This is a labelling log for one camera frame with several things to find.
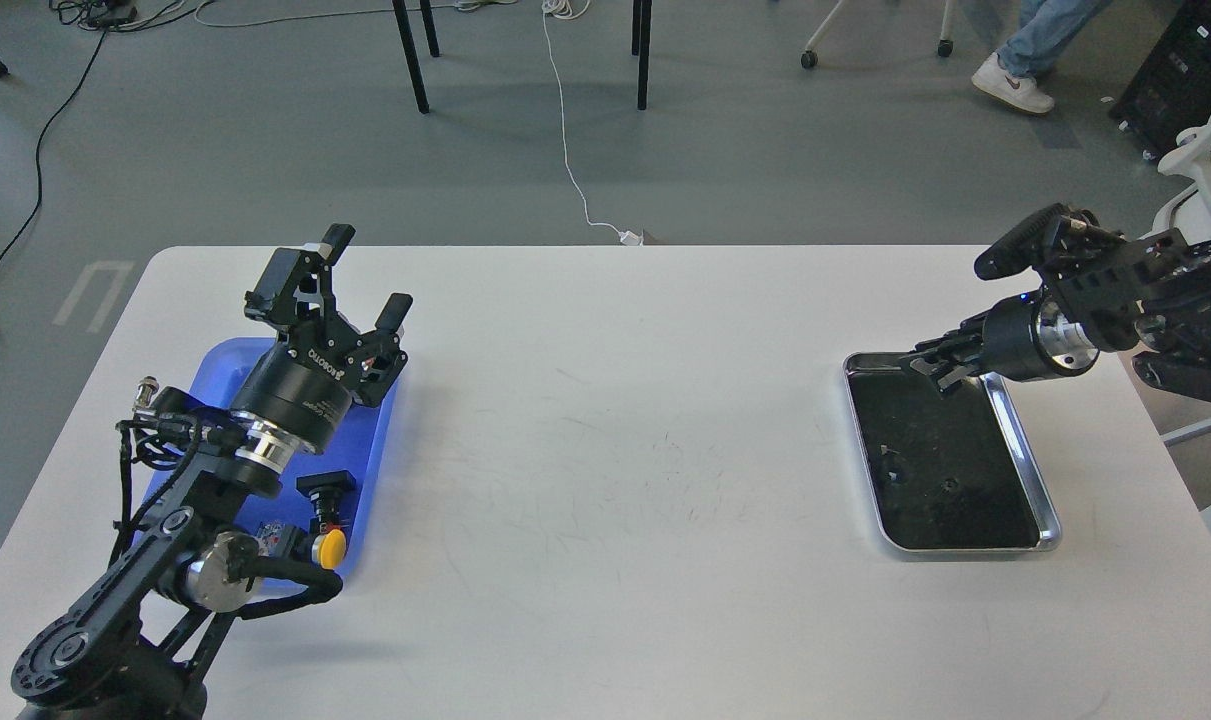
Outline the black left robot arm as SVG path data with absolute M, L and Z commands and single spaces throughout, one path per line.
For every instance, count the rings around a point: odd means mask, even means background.
M 276 499 L 295 454 L 322 454 L 352 407 L 385 401 L 408 356 L 413 303 L 394 293 L 372 332 L 337 310 L 331 272 L 354 237 L 277 249 L 243 313 L 276 338 L 229 407 L 143 378 L 120 437 L 122 511 L 105 574 L 29 643 L 11 687 L 24 719 L 199 719 L 206 678 L 233 624 L 331 601 L 348 538 L 346 470 L 303 476 L 308 528 L 239 524 L 252 496 Z

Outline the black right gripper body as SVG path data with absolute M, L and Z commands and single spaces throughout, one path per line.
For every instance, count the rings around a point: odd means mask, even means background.
M 1041 292 L 1008 296 L 985 313 L 963 319 L 951 350 L 954 378 L 994 371 L 1011 381 L 1048 381 L 1061 378 L 1040 346 L 1038 319 Z

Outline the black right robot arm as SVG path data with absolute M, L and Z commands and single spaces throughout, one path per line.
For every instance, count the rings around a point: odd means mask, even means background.
M 939 393 L 988 373 L 1077 378 L 1100 355 L 1141 345 L 1132 356 L 1141 381 L 1211 404 L 1211 240 L 1189 243 L 1177 229 L 1129 240 L 1100 227 L 1091 211 L 1054 202 L 972 267 L 985 281 L 1034 270 L 1040 283 L 899 356 Z

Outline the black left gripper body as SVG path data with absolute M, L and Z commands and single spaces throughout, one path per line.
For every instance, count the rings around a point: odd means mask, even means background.
M 230 413 L 262 421 L 299 440 L 308 454 L 321 455 L 352 407 L 380 407 L 407 364 L 401 329 L 369 332 L 337 359 L 321 349 L 275 342 L 235 393 Z

